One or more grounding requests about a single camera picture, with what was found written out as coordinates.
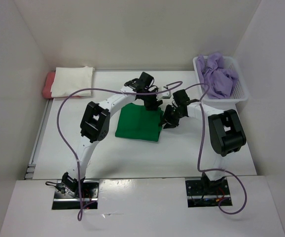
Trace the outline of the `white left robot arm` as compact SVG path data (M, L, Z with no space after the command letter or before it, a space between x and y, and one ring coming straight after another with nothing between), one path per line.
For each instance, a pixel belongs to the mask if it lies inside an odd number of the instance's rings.
M82 194L87 165L95 147L109 132L110 118L137 99L143 100L148 111L155 111L162 104L157 99L157 89L150 89L153 81L154 77L142 72L139 78L126 82L106 100L87 104L80 123L81 139L77 150L72 152L75 162L62 176L62 185L71 197Z

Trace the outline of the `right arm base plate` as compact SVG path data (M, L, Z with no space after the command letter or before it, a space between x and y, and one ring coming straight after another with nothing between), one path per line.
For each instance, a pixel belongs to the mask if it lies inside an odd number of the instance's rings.
M204 181L196 177L185 180L188 208L232 206L232 200L227 179L219 181L210 187L205 187Z

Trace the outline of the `cream white t shirt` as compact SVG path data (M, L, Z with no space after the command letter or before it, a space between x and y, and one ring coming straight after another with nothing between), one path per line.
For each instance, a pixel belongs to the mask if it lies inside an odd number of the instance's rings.
M91 88L93 82L93 67L62 68L57 67L51 86L53 98L67 97L73 92Z

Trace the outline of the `purple t shirt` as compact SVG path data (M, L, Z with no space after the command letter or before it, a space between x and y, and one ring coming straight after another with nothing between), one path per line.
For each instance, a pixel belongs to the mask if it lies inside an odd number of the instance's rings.
M210 99L228 99L238 82L236 71L225 68L221 53L210 54L207 59L199 55L195 61L200 83L209 85L207 95Z

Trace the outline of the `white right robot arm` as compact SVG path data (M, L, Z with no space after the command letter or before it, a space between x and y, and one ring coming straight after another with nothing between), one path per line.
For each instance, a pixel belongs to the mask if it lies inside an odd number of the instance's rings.
M185 89L173 93L173 105L167 105L160 125L164 129L176 128L179 120L188 117L202 122L202 135L199 147L197 169L202 173L201 189L212 194L225 179L225 156L238 152L247 142L237 112L233 109L221 110L202 104L200 100L191 100ZM214 162L201 168L205 137L214 151Z

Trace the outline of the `red t shirt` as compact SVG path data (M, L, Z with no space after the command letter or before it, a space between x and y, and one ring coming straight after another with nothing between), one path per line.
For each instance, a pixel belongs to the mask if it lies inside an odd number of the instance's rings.
M46 99L67 97L83 89L84 82L74 74L49 72L46 77L42 95Z

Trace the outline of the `green t shirt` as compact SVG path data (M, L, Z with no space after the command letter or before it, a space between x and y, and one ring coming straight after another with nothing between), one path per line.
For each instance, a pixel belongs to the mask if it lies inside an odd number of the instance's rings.
M145 106L130 103L121 109L115 137L158 142L163 113L160 108L148 111Z

